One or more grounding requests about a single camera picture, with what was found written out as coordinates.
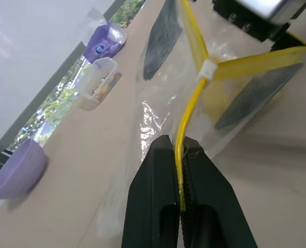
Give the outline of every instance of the purple bowl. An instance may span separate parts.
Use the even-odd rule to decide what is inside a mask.
[[[25,141],[0,170],[0,199],[16,198],[28,192],[46,165],[43,149],[32,139]]]

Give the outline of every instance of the clear plastic container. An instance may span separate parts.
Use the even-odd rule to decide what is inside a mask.
[[[98,102],[96,95],[115,73],[116,69],[117,62],[113,59],[109,57],[97,59],[75,85],[74,90],[88,100]]]

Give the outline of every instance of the purple plastic bag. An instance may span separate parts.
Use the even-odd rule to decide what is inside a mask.
[[[97,27],[84,52],[84,57],[92,64],[98,58],[117,54],[125,44],[126,33],[117,24],[107,23]]]

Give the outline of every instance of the table surface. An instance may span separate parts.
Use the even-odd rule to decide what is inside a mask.
[[[128,27],[115,56],[123,76],[106,99],[93,111],[78,99],[47,141],[49,166],[38,185],[1,206],[0,247],[109,247],[99,245],[96,211],[126,157],[138,61],[163,2],[148,1]],[[306,39],[300,18],[295,29]],[[306,247],[306,66],[284,91],[214,159],[260,247]]]

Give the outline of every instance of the clear plastic bag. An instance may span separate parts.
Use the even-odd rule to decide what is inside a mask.
[[[185,32],[194,27],[183,21],[181,1],[165,1],[139,62],[131,150],[98,212],[97,233],[106,244],[121,239],[128,189],[150,144],[162,134],[168,134],[175,143],[188,99],[199,83],[204,57]],[[199,1],[193,9],[210,60],[216,64],[269,51],[268,44],[254,40],[213,13],[211,2]],[[299,68],[294,65],[207,83],[186,136],[196,139],[212,158]]]

